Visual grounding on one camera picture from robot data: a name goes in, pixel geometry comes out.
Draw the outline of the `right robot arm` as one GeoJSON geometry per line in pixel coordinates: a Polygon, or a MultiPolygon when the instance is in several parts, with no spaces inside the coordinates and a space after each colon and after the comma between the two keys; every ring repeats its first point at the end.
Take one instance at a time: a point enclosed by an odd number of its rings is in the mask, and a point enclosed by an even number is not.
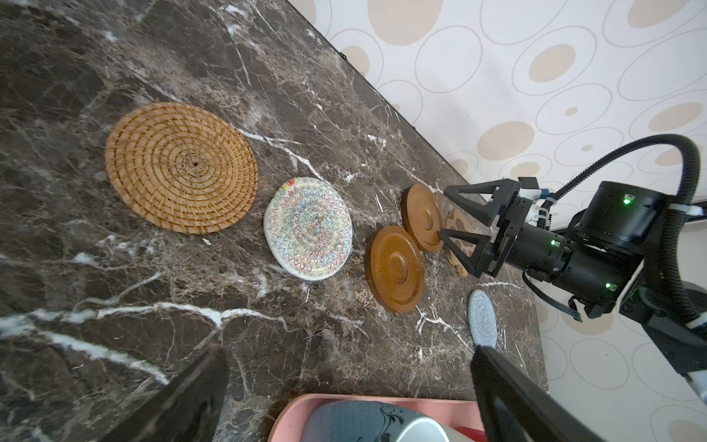
{"type": "Polygon", "coordinates": [[[640,324],[668,364],[700,399],[706,396],[706,293],[679,273],[679,234],[703,214],[692,199],[701,173],[697,145],[679,134],[657,134],[603,156],[555,193],[533,178],[453,185],[445,197],[495,237],[444,228],[439,236],[472,276],[520,270],[533,292],[546,282],[569,295],[554,307],[577,322],[613,311],[640,324]],[[602,182],[587,209],[567,228],[550,229],[552,207],[612,162],[637,150],[668,145],[682,161],[679,188],[664,194],[602,182]]]}

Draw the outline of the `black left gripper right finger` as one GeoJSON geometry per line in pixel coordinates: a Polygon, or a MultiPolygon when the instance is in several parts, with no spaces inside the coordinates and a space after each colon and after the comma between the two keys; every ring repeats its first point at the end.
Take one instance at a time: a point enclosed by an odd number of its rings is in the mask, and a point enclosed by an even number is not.
{"type": "Polygon", "coordinates": [[[601,440],[495,349],[476,348],[471,375],[488,440],[601,440]]]}

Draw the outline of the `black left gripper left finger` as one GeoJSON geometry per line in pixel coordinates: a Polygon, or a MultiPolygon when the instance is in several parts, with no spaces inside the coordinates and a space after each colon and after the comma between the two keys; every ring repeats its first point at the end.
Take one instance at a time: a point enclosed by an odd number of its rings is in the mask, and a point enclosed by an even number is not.
{"type": "Polygon", "coordinates": [[[222,346],[200,357],[102,439],[104,441],[211,441],[229,383],[222,346]]]}

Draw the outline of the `red mug black handle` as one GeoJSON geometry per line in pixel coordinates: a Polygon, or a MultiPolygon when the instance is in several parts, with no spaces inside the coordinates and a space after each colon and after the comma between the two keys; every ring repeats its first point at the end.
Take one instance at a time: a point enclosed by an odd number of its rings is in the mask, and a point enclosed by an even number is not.
{"type": "Polygon", "coordinates": [[[457,427],[456,431],[475,442],[487,442],[488,438],[483,430],[469,427],[457,427]]]}

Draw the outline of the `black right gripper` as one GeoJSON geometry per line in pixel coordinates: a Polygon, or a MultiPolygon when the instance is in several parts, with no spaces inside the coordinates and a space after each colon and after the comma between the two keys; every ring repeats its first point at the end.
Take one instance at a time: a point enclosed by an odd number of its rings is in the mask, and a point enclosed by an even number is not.
{"type": "Polygon", "coordinates": [[[521,182],[502,179],[477,184],[451,185],[444,195],[456,206],[477,221],[490,227],[498,216],[498,233],[491,248],[491,258],[486,252],[491,237],[467,231],[442,229],[439,237],[471,275],[480,277],[486,272],[498,276],[507,263],[537,278],[556,278],[565,268],[571,254],[564,237],[538,228],[527,221],[531,201],[518,195],[521,182]],[[490,195],[486,203],[469,199],[469,195],[490,195]],[[454,240],[474,246],[467,256],[454,240]]]}

